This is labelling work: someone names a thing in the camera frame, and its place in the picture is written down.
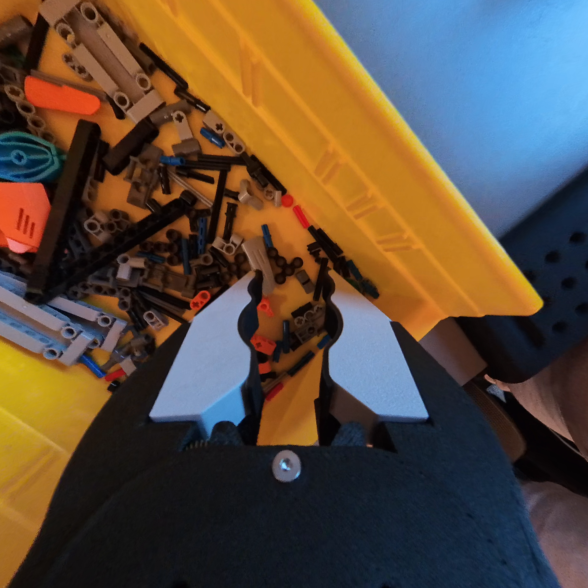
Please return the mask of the person's leg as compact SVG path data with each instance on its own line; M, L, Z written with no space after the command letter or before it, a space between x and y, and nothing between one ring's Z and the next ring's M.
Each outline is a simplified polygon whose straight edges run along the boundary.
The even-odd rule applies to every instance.
M564 359L522 383L485 376L587 460L587 359ZM561 587L587 587L587 497L551 482L522 483L539 544Z

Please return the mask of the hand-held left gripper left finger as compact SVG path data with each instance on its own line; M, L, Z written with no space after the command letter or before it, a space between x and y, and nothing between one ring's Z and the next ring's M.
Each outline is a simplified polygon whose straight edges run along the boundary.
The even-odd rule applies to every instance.
M151 408L154 422L195 423L209 439L229 422L244 444L258 442L263 392L258 352L261 271L250 271L196 314Z

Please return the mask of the long black beam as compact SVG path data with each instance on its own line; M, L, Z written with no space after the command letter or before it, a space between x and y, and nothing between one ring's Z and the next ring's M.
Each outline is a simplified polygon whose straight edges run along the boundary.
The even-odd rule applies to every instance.
M100 143L97 123L80 119L58 181L51 211L26 285L25 299L42 303L58 280L70 223L75 220Z
M113 262L158 231L166 228L180 217L186 215L196 202L189 191L184 190L180 197L165 204L158 212L153 212L136 224L118 233L114 239L90 252L80 255L77 260L61 265L58 259L62 245L62 235L51 229L48 237L43 237L26 283L25 300L40 305L65 292L71 286Z

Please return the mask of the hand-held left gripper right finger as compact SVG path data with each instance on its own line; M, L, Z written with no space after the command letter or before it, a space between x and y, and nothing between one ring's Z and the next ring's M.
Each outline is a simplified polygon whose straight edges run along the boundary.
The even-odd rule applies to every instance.
M394 332L392 320L338 273L323 283L324 328L318 443L334 444L349 423L373 444L384 423L425 423L429 413Z

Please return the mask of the yellow plastic bin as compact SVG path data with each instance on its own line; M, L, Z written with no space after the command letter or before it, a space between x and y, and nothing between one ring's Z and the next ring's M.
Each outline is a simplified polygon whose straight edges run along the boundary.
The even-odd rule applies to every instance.
M209 104L420 340L540 297L313 1L100 1ZM109 398L1 339L1 587Z

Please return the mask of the pile of building block parts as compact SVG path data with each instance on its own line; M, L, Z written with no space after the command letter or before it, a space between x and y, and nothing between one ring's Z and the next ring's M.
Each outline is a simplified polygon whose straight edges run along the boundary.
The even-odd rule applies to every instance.
M233 128L225 130L223 118L191 94L186 79L154 50L137 43L133 33L124 31L123 23L101 8L99 1L92 2L147 71L163 106L134 123L96 82L85 81L78 88L60 79L37 77L1 55L1 122L12 117L12 126L1 127L1 133L22 131L68 155L80 119L100 126L99 147L76 218L70 223L61 265L110 242L184 190L196 198L186 215L58 295L127 322L111 352L87 351L71 366L45 359L68 368L83 366L97 379L114 382L109 386L114 390L155 349L152 335L169 330L169 319L186 323L187 312L199 311L217 291L228 289L231 281L249 270L235 219L237 228L243 229L243 217L248 223L258 217L255 229L263 234L260 241L265 251L270 233L260 218L268 220L271 212L263 198L282 204L292 203L293 198ZM40 30L15 15L2 23L8 29L1 32L1 40L14 33L20 42L21 37L33 34L32 51L41 55L47 33L57 34L39 14L36 23ZM99 98L100 109L94 115L80 115L34 107L25 97L27 76L90 93ZM35 257L36 253L17 254L1 247L1 271L26 284Z

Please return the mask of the orange fairing piece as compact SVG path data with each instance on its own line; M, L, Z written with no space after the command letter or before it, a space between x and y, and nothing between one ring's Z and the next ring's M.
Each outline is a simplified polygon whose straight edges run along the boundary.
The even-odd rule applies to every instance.
M50 210L43 184L1 182L1 247L37 253Z

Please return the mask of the long tan panel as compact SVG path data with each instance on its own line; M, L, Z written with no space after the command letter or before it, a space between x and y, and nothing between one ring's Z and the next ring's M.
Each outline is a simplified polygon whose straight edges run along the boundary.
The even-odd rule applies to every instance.
M78 77L96 82L114 106L139 123L163 106L146 70L91 1L44 1L39 15L68 50L62 61Z

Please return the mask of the orange blade piece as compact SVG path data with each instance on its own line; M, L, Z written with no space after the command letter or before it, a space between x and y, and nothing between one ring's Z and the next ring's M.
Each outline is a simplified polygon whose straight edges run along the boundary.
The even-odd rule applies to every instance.
M99 98L90 93L32 76L25 78L24 92L34 107L80 115L94 115L100 109Z

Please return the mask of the long grey panel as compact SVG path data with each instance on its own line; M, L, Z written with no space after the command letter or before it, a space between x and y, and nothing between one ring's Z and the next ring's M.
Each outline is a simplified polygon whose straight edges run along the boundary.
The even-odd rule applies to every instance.
M51 315L50 319L51 325L47 326L1 311L1 337L47 360L71 366L87 351L113 351L128 326L126 321L105 315L85 324L63 315Z
M1 272L1 307L19 320L31 321L70 342L88 334L100 342L115 325L116 317L81 300L57 296L42 305L24 299L26 284L11 273Z

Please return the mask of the beige block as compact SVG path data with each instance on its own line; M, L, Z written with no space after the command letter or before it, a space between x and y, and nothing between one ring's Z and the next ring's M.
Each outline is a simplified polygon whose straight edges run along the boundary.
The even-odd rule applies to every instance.
M422 337L420 345L460 386L488 366L454 318L441 320Z

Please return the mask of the teal ribbed piece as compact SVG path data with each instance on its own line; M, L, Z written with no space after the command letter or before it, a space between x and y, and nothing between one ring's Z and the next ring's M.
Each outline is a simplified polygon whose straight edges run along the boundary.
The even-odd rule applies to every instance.
M66 158L66 152L37 136L17 130L1 134L1 180L52 183Z

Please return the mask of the black perforated panel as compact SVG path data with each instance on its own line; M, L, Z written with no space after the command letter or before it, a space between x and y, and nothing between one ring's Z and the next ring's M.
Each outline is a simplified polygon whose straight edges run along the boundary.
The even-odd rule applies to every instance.
M491 378L520 383L587 338L587 170L500 242L539 294L542 308L530 316L456 321Z

